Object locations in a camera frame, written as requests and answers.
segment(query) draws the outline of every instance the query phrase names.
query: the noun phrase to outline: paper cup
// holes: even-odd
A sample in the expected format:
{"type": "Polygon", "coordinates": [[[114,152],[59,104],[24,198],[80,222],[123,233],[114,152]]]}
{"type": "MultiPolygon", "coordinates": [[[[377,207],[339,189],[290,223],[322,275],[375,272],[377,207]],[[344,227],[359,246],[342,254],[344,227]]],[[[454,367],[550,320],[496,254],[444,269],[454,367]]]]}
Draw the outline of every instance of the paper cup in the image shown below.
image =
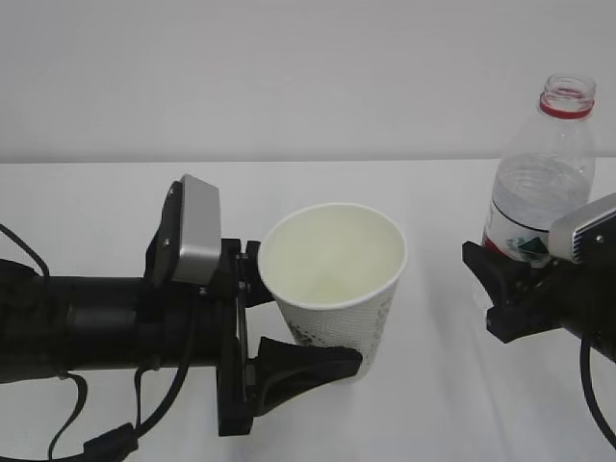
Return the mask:
{"type": "Polygon", "coordinates": [[[269,231],[259,250],[263,282],[295,341],[351,347],[365,375],[376,355],[407,249],[398,226],[374,209],[328,203],[269,231]]]}

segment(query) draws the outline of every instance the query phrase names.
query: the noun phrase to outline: water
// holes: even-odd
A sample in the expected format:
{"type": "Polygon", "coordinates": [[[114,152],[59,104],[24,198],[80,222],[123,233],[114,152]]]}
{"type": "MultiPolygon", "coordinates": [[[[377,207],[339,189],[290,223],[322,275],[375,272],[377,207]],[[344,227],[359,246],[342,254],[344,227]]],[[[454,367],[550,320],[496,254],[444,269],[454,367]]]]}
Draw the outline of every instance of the water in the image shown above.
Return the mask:
{"type": "Polygon", "coordinates": [[[492,197],[510,218],[549,230],[557,219],[588,202],[591,178],[554,158],[521,154],[503,159],[492,197]]]}

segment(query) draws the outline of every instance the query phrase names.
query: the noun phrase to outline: white wall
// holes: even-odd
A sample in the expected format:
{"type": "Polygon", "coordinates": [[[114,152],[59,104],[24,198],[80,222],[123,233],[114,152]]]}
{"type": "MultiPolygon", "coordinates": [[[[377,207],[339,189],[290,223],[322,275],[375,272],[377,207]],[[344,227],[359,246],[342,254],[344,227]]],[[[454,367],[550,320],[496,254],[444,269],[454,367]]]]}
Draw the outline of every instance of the white wall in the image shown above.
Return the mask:
{"type": "Polygon", "coordinates": [[[3,0],[0,161],[494,157],[613,0],[3,0]]]}

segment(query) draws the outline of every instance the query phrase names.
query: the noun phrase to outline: white table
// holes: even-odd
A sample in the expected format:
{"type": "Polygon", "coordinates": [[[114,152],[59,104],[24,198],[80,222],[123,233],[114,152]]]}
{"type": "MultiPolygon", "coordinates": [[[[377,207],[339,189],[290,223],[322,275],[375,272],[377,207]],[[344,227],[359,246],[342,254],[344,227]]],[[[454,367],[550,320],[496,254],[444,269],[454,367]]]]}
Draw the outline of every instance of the white table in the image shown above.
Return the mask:
{"type": "MultiPolygon", "coordinates": [[[[611,460],[578,377],[578,340],[553,332],[504,346],[483,327],[460,245],[477,240],[494,161],[30,165],[0,168],[0,217],[53,274],[140,275],[173,179],[188,172],[221,189],[223,234],[262,239],[280,218],[322,201],[356,201],[395,219],[410,266],[370,374],[328,385],[257,419],[252,434],[218,438],[214,369],[194,369],[132,461],[611,460]]],[[[595,196],[613,192],[616,160],[600,160],[595,196]]],[[[7,240],[0,255],[30,264],[7,240]]],[[[249,310],[260,336],[291,341],[275,305],[249,310]]],[[[598,400],[616,423],[616,368],[593,356],[598,400]]],[[[174,370],[144,380],[144,413],[174,370]]],[[[59,443],[132,422],[132,373],[88,372],[89,403],[59,443]]],[[[0,453],[45,454],[75,389],[57,379],[0,388],[0,453]]]]}

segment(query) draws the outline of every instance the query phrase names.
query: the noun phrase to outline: plastic water bottle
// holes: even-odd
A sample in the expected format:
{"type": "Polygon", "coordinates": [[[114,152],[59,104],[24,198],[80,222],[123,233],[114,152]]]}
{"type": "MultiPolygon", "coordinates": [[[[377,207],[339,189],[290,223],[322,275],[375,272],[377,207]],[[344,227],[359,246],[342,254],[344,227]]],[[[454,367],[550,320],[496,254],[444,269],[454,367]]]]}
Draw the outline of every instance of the plastic water bottle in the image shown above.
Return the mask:
{"type": "Polygon", "coordinates": [[[552,223],[588,202],[595,148],[587,124],[595,82],[554,74],[539,111],[503,151],[483,244],[540,268],[549,260],[552,223]]]}

